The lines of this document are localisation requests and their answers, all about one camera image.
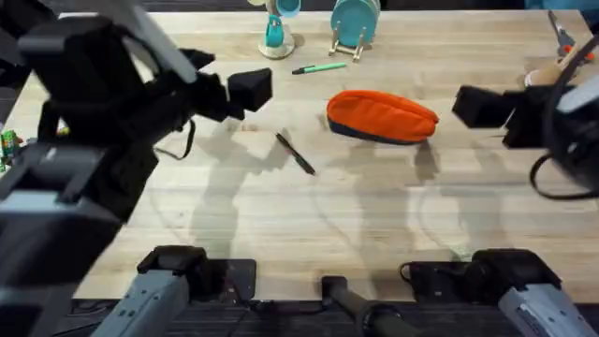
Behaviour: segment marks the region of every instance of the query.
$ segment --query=wooden table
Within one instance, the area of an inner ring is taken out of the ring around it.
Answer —
[[[330,13],[289,23],[298,49],[269,61],[256,46],[266,13],[153,15],[181,47],[214,52],[207,68],[223,78],[269,66],[274,98],[243,123],[196,118],[194,151],[161,157],[130,223],[81,285],[81,298],[116,298],[156,245],[193,244],[210,257],[254,258],[256,297],[316,299],[322,275],[343,274],[358,293],[410,300],[398,266],[411,260],[467,259],[490,247],[528,248],[564,280],[576,301],[599,301],[599,213],[595,201],[540,198],[528,172],[542,151],[507,151],[503,130],[473,131],[451,112],[462,84],[518,87],[527,70],[550,62],[556,39],[541,11],[385,12],[360,64],[327,56]],[[577,12],[559,12],[570,34],[591,34]],[[332,61],[348,68],[291,76]],[[586,66],[581,77],[599,73]],[[333,135],[328,100],[345,89],[404,95],[436,111],[428,144],[391,146]],[[36,133],[46,94],[35,78],[7,127]],[[285,130],[318,174],[305,174],[275,141]],[[185,134],[161,147],[182,152]],[[570,183],[551,165],[540,180]]]

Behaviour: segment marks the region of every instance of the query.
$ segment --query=orange pencil case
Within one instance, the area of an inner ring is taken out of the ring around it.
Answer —
[[[349,137],[391,144],[422,141],[439,122],[431,110],[403,97],[348,90],[327,106],[330,130]]]

